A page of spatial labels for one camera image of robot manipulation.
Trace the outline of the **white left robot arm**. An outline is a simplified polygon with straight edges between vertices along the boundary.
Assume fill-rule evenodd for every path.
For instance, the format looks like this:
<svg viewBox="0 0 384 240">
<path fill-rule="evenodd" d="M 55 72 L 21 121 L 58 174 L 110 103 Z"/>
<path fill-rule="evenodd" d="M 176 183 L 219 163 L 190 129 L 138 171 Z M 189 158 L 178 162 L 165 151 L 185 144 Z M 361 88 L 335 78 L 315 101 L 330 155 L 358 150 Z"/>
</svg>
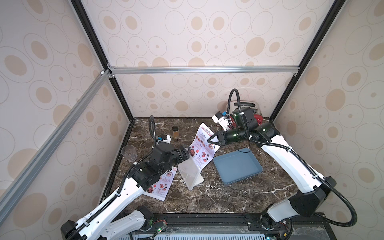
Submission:
<svg viewBox="0 0 384 240">
<path fill-rule="evenodd" d="M 153 139 L 152 150 L 133 163 L 125 173 L 120 186 L 90 213 L 76 222 L 67 221 L 61 227 L 64 240 L 117 240 L 142 227 L 151 228 L 153 216 L 147 208 L 133 211 L 119 220 L 116 217 L 136 198 L 156 184 L 173 167 L 188 160 L 188 150 L 157 137 L 153 116 L 149 120 Z"/>
</svg>

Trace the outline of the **new special menu sheet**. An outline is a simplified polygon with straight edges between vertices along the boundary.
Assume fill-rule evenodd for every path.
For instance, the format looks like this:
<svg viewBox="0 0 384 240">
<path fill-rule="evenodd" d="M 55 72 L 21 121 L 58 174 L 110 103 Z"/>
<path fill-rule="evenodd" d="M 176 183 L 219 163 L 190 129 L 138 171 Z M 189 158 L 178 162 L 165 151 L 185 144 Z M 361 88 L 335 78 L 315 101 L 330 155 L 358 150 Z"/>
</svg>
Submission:
<svg viewBox="0 0 384 240">
<path fill-rule="evenodd" d="M 202 123 L 190 145 L 190 155 L 200 170 L 211 162 L 220 148 L 218 145 L 208 143 L 208 139 L 213 135 L 214 132 Z"/>
</svg>

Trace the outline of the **old menu sheet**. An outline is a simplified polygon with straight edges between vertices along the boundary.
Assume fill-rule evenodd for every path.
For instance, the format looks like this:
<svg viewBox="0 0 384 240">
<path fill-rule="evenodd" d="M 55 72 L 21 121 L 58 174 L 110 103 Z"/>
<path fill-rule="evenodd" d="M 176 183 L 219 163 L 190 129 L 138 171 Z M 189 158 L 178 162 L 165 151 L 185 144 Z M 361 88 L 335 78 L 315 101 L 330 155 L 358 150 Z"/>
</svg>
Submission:
<svg viewBox="0 0 384 240">
<path fill-rule="evenodd" d="M 160 180 L 151 185 L 150 188 L 144 192 L 144 195 L 160 201 L 164 201 L 172 185 L 177 170 L 178 168 L 172 167 L 170 171 L 167 171 L 161 175 Z"/>
</svg>

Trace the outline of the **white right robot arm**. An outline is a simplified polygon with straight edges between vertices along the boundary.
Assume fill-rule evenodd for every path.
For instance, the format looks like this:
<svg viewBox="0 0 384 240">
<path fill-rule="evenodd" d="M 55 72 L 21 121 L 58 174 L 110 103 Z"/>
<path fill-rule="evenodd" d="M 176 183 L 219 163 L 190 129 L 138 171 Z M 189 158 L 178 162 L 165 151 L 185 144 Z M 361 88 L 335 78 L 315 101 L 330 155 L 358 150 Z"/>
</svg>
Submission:
<svg viewBox="0 0 384 240">
<path fill-rule="evenodd" d="M 259 124 L 249 107 L 242 107 L 240 93 L 232 89 L 228 100 L 236 95 L 238 108 L 232 114 L 225 113 L 228 128 L 216 132 L 207 142 L 223 147 L 231 143 L 248 141 L 256 144 L 270 155 L 291 177 L 298 187 L 296 194 L 278 203 L 269 205 L 257 220 L 265 230 L 272 230 L 280 221 L 301 217 L 318 217 L 325 222 L 339 226 L 352 227 L 358 221 L 353 205 L 336 190 L 336 181 L 332 177 L 324 177 L 312 168 L 269 122 Z M 348 222 L 337 222 L 317 213 L 317 209 L 334 193 L 349 209 L 351 219 Z"/>
</svg>

